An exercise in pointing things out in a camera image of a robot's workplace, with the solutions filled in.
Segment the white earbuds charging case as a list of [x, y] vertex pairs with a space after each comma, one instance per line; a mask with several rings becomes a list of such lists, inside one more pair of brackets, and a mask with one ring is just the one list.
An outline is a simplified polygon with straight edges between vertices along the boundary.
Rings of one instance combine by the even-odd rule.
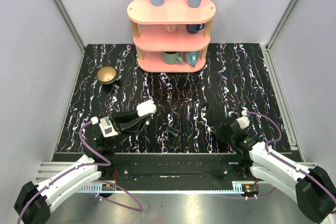
[[156, 105], [153, 100], [146, 100], [139, 105], [137, 105], [138, 116], [145, 116], [147, 114], [152, 114], [156, 111]]

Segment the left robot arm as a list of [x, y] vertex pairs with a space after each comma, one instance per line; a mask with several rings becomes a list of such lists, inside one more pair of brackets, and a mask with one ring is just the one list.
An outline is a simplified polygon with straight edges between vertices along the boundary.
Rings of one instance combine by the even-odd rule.
[[121, 173], [111, 159], [108, 138], [125, 133], [140, 133], [149, 124], [156, 108], [137, 108], [135, 111], [118, 112], [104, 118], [92, 117], [79, 130], [85, 153], [72, 165], [42, 182], [27, 182], [14, 203], [17, 223], [46, 223], [51, 214], [70, 196], [90, 184], [99, 183], [93, 190], [99, 200], [106, 200], [116, 189]]

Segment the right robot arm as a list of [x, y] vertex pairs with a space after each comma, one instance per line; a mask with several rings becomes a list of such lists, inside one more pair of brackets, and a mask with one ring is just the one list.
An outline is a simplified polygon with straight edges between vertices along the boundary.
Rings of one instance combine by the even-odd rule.
[[261, 179], [290, 197], [312, 222], [322, 223], [335, 213], [335, 185], [321, 167], [309, 168], [267, 147], [244, 129], [238, 120], [220, 123], [211, 132], [228, 143], [240, 157], [239, 176], [244, 180]]

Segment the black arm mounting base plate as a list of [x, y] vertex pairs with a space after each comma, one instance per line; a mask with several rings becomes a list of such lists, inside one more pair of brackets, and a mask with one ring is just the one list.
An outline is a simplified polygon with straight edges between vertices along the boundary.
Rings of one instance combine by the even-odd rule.
[[131, 177], [210, 177], [226, 181], [254, 181], [248, 162], [237, 154], [115, 153], [109, 166], [98, 166], [102, 179], [127, 181]]

